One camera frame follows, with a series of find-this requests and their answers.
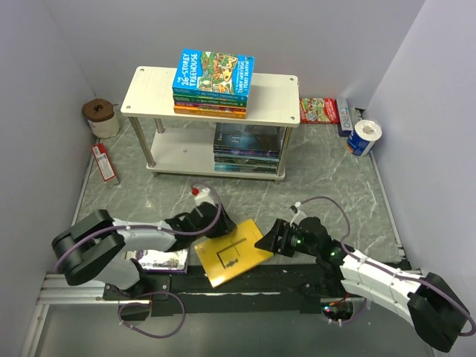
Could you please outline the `blue 26-Storey Treehouse book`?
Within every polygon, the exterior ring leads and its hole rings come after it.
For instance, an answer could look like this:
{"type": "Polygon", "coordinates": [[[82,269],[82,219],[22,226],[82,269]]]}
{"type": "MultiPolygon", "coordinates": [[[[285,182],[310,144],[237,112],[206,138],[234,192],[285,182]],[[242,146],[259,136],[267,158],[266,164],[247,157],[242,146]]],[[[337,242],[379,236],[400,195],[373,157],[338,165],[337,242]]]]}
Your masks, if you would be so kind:
{"type": "Polygon", "coordinates": [[[173,93],[246,102],[254,63],[252,56],[186,48],[176,69],[173,93]]]}

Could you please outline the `orange Treehouse book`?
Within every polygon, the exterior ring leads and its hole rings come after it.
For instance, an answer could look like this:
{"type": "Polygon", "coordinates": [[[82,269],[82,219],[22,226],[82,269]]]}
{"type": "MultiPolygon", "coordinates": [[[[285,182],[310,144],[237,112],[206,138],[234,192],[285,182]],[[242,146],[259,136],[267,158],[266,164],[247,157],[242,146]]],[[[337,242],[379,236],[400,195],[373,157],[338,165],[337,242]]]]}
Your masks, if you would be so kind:
{"type": "Polygon", "coordinates": [[[214,117],[214,118],[236,118],[236,119],[246,119],[246,112],[226,112],[219,110],[211,109],[193,109],[190,107],[178,107],[173,108],[176,114],[181,115],[196,115],[203,117],[214,117]]]}

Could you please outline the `yellow book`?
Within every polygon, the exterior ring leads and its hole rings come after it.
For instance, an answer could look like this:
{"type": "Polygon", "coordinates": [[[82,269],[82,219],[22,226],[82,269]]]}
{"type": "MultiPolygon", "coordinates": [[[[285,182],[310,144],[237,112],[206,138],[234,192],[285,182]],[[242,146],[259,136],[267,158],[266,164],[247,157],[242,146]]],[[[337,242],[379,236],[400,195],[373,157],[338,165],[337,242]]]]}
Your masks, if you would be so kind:
{"type": "Polygon", "coordinates": [[[211,286],[221,286],[272,258],[273,253],[254,247],[262,238],[255,221],[248,219],[231,234],[196,244],[195,251],[211,286]]]}

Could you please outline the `green 104-Storey Treehouse book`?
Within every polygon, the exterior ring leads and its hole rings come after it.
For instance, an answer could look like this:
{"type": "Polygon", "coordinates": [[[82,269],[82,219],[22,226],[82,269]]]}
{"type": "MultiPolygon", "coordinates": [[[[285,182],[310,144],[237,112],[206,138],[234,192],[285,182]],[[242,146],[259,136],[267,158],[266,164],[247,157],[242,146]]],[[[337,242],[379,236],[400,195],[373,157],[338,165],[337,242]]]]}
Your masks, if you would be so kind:
{"type": "Polygon", "coordinates": [[[174,94],[173,99],[174,101],[177,101],[177,102],[203,103],[203,104],[220,105],[220,106],[237,106],[237,107],[243,107],[243,108],[245,108],[248,105],[246,101],[229,100],[229,99],[215,98],[215,97],[200,97],[200,96],[192,96],[192,95],[184,95],[184,94],[174,94]]]}

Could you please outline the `dark Wuthering Heights book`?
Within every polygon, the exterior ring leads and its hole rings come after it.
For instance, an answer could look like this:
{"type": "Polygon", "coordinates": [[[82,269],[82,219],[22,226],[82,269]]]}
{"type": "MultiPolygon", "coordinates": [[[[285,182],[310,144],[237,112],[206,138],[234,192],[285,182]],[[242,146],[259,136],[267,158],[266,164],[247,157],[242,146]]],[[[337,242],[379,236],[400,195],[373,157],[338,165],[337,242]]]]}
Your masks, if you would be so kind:
{"type": "Polygon", "coordinates": [[[280,151],[281,130],[277,126],[218,123],[213,141],[215,149],[280,151]]]}

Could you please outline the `Charlie Chocolate Factory book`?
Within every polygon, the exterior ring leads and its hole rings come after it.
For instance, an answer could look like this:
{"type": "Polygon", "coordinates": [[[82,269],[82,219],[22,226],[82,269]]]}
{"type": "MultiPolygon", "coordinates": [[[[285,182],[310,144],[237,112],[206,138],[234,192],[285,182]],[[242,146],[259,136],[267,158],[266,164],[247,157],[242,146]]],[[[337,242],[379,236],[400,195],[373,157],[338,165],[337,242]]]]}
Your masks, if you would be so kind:
{"type": "Polygon", "coordinates": [[[193,103],[175,104],[174,108],[178,109],[192,109],[192,110],[214,110],[223,112],[246,112],[246,108],[235,106],[216,106],[216,105],[199,105],[193,103]]]}

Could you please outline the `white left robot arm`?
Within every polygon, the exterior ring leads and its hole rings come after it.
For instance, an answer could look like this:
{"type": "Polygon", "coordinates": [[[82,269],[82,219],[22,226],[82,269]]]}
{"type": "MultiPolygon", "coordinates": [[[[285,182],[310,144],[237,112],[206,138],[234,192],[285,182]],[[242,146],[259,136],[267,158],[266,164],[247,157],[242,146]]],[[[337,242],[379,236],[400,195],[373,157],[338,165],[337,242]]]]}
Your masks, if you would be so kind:
{"type": "Polygon", "coordinates": [[[126,222],[112,218],[107,210],[96,210],[53,239],[54,271],[70,286],[98,280],[138,299],[154,284],[137,259],[124,257],[126,252],[180,251],[202,237],[220,238],[236,227],[221,204],[210,202],[156,223],[126,222]]]}

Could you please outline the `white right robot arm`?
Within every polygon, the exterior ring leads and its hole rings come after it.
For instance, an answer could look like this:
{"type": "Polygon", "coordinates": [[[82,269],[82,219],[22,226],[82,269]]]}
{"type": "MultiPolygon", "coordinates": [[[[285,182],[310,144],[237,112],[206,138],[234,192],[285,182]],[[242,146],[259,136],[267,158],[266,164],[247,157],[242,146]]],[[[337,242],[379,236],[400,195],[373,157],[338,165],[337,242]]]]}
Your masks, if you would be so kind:
{"type": "Polygon", "coordinates": [[[373,260],[333,239],[317,217],[299,223],[277,219],[255,248],[293,257],[307,254],[328,274],[326,290],[376,303],[405,319],[429,346],[447,353],[459,337],[473,336],[475,320],[441,276],[411,274],[373,260]]]}

